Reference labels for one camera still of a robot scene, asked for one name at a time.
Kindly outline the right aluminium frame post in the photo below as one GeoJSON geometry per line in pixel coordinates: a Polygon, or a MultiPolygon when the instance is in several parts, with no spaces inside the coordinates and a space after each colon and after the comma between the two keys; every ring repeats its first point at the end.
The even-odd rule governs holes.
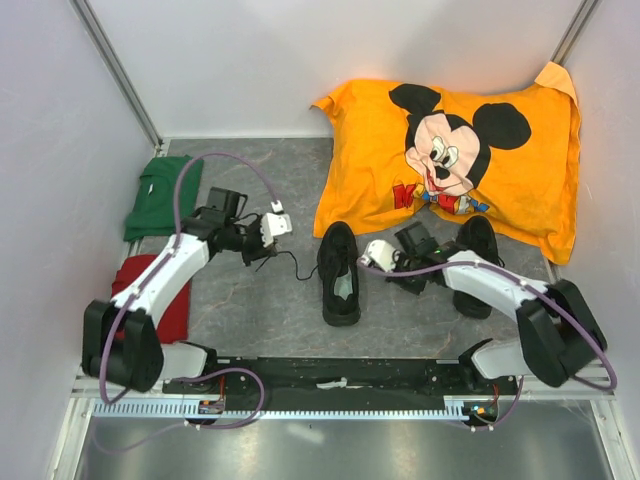
{"type": "Polygon", "coordinates": [[[580,36],[598,8],[600,0],[581,0],[550,61],[564,66],[580,36]]]}

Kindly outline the orange Mickey Mouse pillow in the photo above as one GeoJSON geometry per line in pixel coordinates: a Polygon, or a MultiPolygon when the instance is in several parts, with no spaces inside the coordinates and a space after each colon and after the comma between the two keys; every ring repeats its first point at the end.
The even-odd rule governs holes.
{"type": "Polygon", "coordinates": [[[568,71],[548,63],[527,88],[482,96],[384,80],[350,80],[317,102],[333,157],[313,225],[357,234],[428,208],[570,260],[576,238],[581,116],[568,71]]]}

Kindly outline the left aluminium frame post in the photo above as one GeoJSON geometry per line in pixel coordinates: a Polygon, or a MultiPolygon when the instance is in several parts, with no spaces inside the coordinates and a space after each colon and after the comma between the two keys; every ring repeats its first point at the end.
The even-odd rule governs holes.
{"type": "Polygon", "coordinates": [[[83,24],[86,33],[89,35],[145,136],[153,145],[154,151],[159,153],[164,146],[164,139],[145,108],[97,13],[87,0],[70,0],[70,4],[83,24]]]}

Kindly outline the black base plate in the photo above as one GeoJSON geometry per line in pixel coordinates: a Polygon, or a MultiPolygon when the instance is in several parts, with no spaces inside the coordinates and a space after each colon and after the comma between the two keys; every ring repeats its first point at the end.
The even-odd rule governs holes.
{"type": "Polygon", "coordinates": [[[269,394],[277,391],[301,393],[312,390],[384,389],[424,395],[513,395],[518,383],[503,376],[487,380],[455,360],[411,358],[214,358],[205,362],[203,371],[180,374],[165,392],[189,389],[207,383],[217,384],[211,375],[235,368],[224,375],[224,394],[231,396],[255,385],[255,373],[269,394]]]}

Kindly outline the aluminium frame post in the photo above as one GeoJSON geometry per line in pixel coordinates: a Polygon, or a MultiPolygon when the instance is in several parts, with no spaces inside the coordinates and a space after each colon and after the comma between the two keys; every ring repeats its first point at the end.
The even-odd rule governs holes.
{"type": "Polygon", "coordinates": [[[145,136],[153,145],[154,151],[159,153],[164,146],[164,139],[145,108],[97,13],[87,0],[70,0],[70,4],[83,24],[86,33],[89,35],[145,136]]]}
{"type": "Polygon", "coordinates": [[[598,8],[600,0],[581,0],[550,61],[564,66],[580,36],[598,8]]]}

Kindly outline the green folded shirt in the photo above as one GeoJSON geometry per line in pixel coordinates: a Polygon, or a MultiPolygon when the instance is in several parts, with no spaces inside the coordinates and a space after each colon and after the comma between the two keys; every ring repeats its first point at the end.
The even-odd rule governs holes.
{"type": "MultiPolygon", "coordinates": [[[[191,156],[155,157],[143,169],[134,206],[124,222],[125,242],[175,233],[173,195],[176,180],[191,156]]],[[[180,218],[195,210],[203,171],[203,160],[186,172],[180,188],[180,218]]]]}

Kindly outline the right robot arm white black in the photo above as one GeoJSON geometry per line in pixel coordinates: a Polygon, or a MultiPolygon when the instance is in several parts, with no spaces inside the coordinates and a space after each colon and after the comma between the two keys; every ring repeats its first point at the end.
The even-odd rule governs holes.
{"type": "Polygon", "coordinates": [[[578,379],[591,362],[604,361],[607,341],[578,286],[566,279],[554,283],[530,279],[498,266],[468,248],[449,241],[435,245],[420,223],[402,234],[403,246],[370,242],[363,260],[390,280],[418,288],[431,281],[467,294],[513,320],[518,337],[488,340],[471,348],[458,368],[458,381],[477,394],[495,378],[532,375],[558,388],[578,379]]]}

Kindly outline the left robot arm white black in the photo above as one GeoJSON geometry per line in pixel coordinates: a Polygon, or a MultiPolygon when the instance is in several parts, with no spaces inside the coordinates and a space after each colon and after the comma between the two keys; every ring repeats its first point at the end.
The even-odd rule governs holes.
{"type": "Polygon", "coordinates": [[[291,219],[278,201],[242,224],[246,200],[239,192],[211,188],[206,204],[182,220],[179,234],[128,287],[87,306],[81,366],[101,389],[112,383],[147,392],[174,378],[184,378],[198,393],[216,388],[220,371],[207,361],[206,348],[186,342],[164,345],[157,330],[180,291],[216,254],[236,252],[250,265],[274,255],[277,237],[291,232],[291,219]]]}

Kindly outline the red folded shirt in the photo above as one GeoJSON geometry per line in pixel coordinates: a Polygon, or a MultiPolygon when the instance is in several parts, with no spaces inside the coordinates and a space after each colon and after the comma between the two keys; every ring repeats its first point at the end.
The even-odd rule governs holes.
{"type": "MultiPolygon", "coordinates": [[[[117,295],[129,287],[156,259],[154,254],[128,257],[117,271],[111,294],[117,295]]],[[[188,338],[191,283],[188,282],[170,303],[162,316],[157,335],[161,344],[173,344],[188,338]]]]}

